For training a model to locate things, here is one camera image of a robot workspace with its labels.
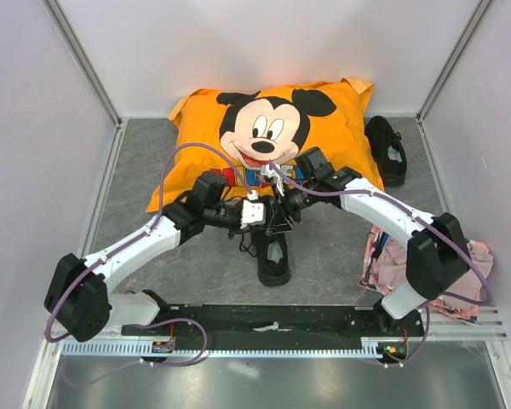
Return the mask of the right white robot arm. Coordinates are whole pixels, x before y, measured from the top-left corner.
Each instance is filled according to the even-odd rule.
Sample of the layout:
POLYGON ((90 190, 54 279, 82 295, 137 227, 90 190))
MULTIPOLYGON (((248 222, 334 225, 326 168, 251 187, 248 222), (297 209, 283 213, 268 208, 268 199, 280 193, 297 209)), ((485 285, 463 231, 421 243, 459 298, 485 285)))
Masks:
POLYGON ((332 203, 378 226, 407 251, 405 278, 382 298, 372 316, 382 335, 393 335, 407 314, 445 294, 473 266, 453 215, 434 216, 404 204, 348 167, 335 170, 317 148, 296 162, 305 177, 302 184, 273 162, 261 168, 261 176, 273 181, 294 212, 319 201, 332 203))

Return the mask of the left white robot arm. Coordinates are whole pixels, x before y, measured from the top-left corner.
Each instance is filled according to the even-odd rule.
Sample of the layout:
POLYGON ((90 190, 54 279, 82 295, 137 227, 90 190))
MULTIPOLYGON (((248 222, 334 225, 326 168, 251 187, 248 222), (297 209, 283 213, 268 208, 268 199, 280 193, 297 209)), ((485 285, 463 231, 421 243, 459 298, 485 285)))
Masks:
POLYGON ((247 227, 249 201, 222 200, 223 176, 206 171, 192 189, 165 205, 149 222, 117 243, 57 263, 43 306, 50 317, 46 338, 58 322, 68 336, 86 342, 108 326, 141 325, 152 335, 169 328, 169 313, 151 291, 115 295, 114 289, 151 260, 179 247, 207 226, 237 231, 247 227))

